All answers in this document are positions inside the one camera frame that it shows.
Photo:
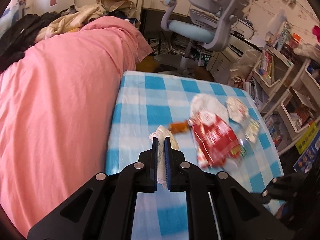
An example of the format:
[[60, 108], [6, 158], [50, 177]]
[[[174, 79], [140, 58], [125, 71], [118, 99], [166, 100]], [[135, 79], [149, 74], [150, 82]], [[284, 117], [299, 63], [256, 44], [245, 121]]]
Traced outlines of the white tissue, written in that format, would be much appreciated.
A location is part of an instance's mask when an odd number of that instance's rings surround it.
[[166, 170], [165, 170], [165, 155], [164, 155], [164, 140], [169, 137], [171, 148], [179, 150], [178, 142], [174, 135], [162, 125], [159, 126], [155, 132], [149, 135], [149, 139], [153, 138], [158, 140], [158, 158], [157, 158], [157, 183], [161, 184], [165, 189], [167, 188]]

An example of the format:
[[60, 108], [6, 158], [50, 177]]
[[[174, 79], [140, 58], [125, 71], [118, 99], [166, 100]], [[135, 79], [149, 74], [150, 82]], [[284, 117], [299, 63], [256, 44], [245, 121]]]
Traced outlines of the orange peel piece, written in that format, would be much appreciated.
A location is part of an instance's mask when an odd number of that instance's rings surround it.
[[187, 120], [183, 122], [173, 122], [169, 124], [169, 131], [172, 134], [178, 134], [178, 133], [186, 133], [190, 130], [190, 125]]

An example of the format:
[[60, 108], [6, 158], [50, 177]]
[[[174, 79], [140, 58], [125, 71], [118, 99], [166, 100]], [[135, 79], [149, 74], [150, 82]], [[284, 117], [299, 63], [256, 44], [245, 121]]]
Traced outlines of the red snack bag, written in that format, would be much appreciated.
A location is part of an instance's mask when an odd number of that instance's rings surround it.
[[200, 168], [238, 168], [245, 155], [232, 128], [218, 115], [199, 111], [189, 119]]

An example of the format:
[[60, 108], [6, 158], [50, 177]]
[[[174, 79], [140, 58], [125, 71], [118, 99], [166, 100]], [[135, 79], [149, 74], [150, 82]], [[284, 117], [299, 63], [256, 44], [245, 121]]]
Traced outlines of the large white paper towel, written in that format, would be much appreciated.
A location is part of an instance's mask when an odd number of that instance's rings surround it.
[[193, 117], [197, 112], [206, 110], [218, 115], [225, 123], [229, 123], [227, 108], [217, 98], [209, 94], [196, 94], [190, 103], [190, 116]]

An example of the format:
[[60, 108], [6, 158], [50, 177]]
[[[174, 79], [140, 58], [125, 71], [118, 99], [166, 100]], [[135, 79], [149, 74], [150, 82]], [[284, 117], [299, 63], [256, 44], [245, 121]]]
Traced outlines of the white red wrapper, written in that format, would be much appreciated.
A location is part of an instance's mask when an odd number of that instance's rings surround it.
[[235, 97], [228, 97], [226, 101], [229, 118], [234, 122], [242, 124], [249, 118], [249, 111], [245, 104]]

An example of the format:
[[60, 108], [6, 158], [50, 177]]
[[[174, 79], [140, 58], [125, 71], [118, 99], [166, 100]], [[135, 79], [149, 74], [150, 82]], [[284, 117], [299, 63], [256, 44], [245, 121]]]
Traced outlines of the clear plastic wrapper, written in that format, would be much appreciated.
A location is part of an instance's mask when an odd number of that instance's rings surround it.
[[257, 120], [250, 119], [245, 127], [245, 138], [252, 144], [258, 139], [260, 124]]

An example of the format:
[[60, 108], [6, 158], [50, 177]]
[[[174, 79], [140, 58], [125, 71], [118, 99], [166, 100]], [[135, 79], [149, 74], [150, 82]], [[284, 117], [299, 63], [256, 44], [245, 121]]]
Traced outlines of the pink duvet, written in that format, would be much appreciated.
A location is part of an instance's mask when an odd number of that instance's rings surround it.
[[1, 74], [1, 206], [23, 236], [103, 171], [121, 78], [151, 51], [131, 23], [104, 16]]

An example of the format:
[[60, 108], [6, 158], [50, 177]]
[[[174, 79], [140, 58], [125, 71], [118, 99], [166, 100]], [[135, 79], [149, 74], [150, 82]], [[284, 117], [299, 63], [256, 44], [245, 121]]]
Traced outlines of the white drawer cabinet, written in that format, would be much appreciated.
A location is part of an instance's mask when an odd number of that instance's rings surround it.
[[231, 36], [228, 46], [221, 52], [214, 51], [206, 66], [217, 83], [226, 85], [231, 78], [246, 79], [258, 62], [266, 42], [259, 37], [250, 40]]

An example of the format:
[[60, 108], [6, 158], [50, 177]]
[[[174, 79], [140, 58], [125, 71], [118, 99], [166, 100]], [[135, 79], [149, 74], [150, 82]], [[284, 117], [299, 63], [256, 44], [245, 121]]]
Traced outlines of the yellow blue box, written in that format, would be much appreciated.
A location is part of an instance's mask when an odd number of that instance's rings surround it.
[[300, 154], [293, 165], [296, 172], [307, 173], [311, 170], [319, 151], [319, 128], [312, 124], [306, 133], [296, 143]]

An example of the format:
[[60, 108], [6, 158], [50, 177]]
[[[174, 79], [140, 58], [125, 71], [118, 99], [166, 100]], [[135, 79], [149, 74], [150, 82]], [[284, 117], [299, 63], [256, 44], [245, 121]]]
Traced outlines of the white shelf rack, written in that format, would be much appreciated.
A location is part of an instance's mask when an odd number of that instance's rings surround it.
[[319, 126], [318, 60], [297, 55], [302, 39], [284, 21], [268, 32], [248, 79], [254, 81], [255, 101], [279, 154], [294, 146], [310, 126]]

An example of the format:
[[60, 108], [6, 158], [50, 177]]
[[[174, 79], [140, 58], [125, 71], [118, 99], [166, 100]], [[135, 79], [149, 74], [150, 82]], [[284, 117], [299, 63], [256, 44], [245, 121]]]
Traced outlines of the beige clothes pile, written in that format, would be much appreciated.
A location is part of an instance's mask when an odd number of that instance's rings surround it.
[[35, 38], [35, 43], [56, 35], [79, 30], [89, 22], [100, 18], [106, 12], [105, 8], [100, 4], [84, 5], [83, 7], [75, 8], [75, 13], [61, 16], [47, 27], [42, 28]]

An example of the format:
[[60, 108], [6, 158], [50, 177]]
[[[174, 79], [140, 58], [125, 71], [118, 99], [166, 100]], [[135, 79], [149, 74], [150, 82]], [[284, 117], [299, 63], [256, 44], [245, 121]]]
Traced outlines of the grey blue office chair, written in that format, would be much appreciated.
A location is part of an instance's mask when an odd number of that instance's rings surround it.
[[167, 75], [193, 77], [196, 61], [190, 59], [192, 45], [221, 52], [229, 44], [231, 28], [244, 16], [249, 0], [188, 0], [193, 9], [189, 10], [191, 23], [172, 20], [171, 14], [177, 6], [177, 0], [164, 0], [168, 7], [161, 20], [161, 28], [189, 39], [182, 56], [161, 54], [154, 57], [158, 63], [171, 66]]

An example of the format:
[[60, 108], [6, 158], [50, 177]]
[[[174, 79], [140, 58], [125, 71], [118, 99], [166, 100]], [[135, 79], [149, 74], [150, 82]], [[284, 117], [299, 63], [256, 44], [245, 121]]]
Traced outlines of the black clothes pile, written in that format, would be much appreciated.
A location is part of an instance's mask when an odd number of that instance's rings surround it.
[[55, 11], [42, 16], [27, 14], [12, 25], [1, 37], [1, 73], [24, 58], [25, 51], [35, 44], [39, 31], [60, 16]]

